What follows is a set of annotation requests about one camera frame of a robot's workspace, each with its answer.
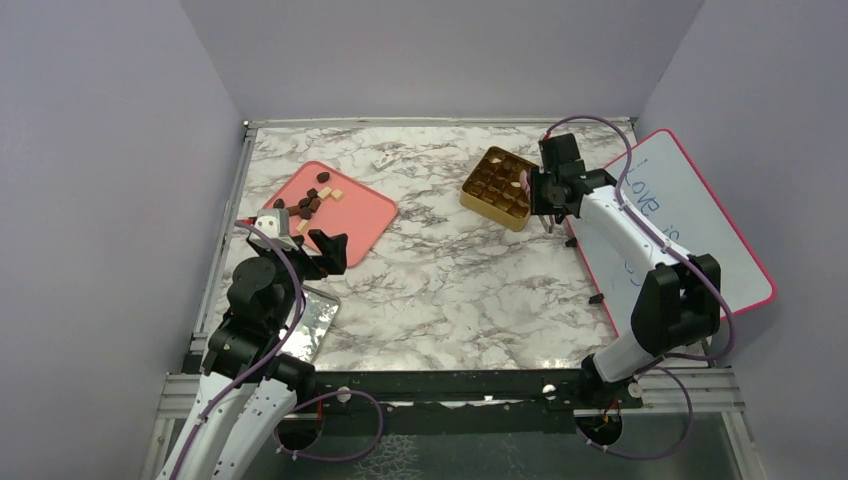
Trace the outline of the pink plastic tray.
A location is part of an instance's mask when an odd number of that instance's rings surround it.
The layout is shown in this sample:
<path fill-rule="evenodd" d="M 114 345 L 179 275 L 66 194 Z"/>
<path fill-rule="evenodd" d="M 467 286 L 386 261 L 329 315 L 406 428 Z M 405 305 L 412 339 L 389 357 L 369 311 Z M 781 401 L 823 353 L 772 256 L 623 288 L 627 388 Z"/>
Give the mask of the pink plastic tray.
<path fill-rule="evenodd" d="M 316 175 L 322 172 L 328 172 L 330 179 L 318 183 Z M 398 207 L 393 200 L 321 162 L 308 161 L 268 198 L 264 206 L 272 207 L 277 198 L 282 198 L 286 207 L 296 206 L 309 189 L 316 189 L 319 195 L 325 187 L 341 190 L 344 196 L 339 201 L 331 194 L 325 199 L 319 197 L 321 206 L 308 220 L 308 230 L 319 229 L 329 236 L 347 234 L 347 265 L 353 267 L 363 260 L 395 218 Z M 295 234 L 300 234 L 296 227 L 301 220 L 299 216 L 290 219 Z"/>

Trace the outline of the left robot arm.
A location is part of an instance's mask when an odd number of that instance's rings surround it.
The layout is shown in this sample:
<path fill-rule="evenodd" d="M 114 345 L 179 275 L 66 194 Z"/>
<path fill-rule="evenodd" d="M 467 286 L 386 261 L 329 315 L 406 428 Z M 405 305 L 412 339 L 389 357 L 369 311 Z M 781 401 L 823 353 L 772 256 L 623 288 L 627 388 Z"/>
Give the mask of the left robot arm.
<path fill-rule="evenodd" d="M 313 401 L 315 368 L 283 350 L 306 307 L 303 283 L 347 268 L 345 234 L 311 230 L 318 248 L 259 236 L 234 269 L 229 307 L 207 342 L 188 419 L 159 473 L 162 479 L 239 479 L 272 430 Z"/>

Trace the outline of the pink silicone tongs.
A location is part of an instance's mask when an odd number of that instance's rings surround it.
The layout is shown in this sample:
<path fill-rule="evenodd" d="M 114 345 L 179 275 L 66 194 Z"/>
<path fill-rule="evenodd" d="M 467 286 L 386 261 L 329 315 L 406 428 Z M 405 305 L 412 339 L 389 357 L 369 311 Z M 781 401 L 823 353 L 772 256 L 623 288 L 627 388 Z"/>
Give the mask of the pink silicone tongs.
<path fill-rule="evenodd" d="M 520 184 L 521 189 L 524 191 L 525 196 L 527 197 L 527 200 L 531 201 L 532 200 L 532 190 L 531 190 L 531 185 L 530 185 L 530 175 L 529 175 L 529 173 L 530 173 L 529 170 L 524 170 L 520 173 L 519 184 Z M 553 233 L 553 230 L 554 230 L 553 225 L 550 223 L 550 221 L 548 220 L 547 217 L 540 216 L 539 221 L 542 224 L 544 230 L 548 234 Z"/>

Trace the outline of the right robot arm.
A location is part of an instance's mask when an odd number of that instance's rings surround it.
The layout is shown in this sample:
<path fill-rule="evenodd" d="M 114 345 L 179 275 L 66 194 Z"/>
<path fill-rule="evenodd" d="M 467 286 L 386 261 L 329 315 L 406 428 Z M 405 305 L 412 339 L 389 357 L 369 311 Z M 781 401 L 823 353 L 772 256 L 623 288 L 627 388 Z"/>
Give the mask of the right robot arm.
<path fill-rule="evenodd" d="M 396 213 L 360 261 L 317 283 L 340 300 L 313 364 L 320 371 L 576 368 L 629 337 L 628 320 L 593 305 L 596 250 L 637 293 L 665 259 L 577 218 L 512 231 L 460 204 L 461 187 L 497 146 L 537 162 L 538 134 L 518 127 L 386 127 L 335 131 L 309 156 L 377 191 Z"/>

